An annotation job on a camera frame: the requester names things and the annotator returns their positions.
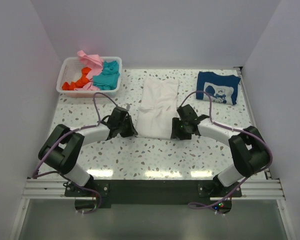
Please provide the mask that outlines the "white t-shirt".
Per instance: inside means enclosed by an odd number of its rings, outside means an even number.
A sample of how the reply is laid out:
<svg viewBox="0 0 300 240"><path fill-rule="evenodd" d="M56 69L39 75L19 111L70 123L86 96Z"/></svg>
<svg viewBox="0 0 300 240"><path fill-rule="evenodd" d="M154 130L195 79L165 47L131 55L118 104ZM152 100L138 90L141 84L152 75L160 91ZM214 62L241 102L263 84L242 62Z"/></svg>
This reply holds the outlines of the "white t-shirt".
<svg viewBox="0 0 300 240"><path fill-rule="evenodd" d="M178 116L177 80L146 79L135 129L140 138L169 140L172 120Z"/></svg>

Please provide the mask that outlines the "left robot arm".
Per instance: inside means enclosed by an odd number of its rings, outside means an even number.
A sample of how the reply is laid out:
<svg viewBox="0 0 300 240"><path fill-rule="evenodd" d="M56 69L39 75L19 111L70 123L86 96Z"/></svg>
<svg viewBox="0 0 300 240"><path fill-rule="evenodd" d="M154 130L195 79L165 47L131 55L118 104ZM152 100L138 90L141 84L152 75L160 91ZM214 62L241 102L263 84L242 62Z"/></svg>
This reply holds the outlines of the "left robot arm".
<svg viewBox="0 0 300 240"><path fill-rule="evenodd" d="M89 196L96 187L94 178L77 163L81 148L117 135L123 138L138 135L129 111L119 106L96 125L74 129L57 125L41 147L38 159L75 183L76 191L82 196Z"/></svg>

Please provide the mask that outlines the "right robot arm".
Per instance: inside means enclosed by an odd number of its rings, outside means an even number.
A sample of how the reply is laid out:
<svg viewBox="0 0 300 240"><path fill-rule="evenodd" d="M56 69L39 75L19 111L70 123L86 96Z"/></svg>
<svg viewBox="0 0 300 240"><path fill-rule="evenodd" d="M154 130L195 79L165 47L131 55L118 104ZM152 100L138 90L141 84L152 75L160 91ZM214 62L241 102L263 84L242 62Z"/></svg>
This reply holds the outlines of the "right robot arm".
<svg viewBox="0 0 300 240"><path fill-rule="evenodd" d="M272 162L272 154L256 127L230 127L211 116L197 115L189 104L179 107L177 113L178 117L172 119L172 139L191 140L196 135L230 148L233 164L213 178L212 189L217 196L225 196L237 181L262 171Z"/></svg>

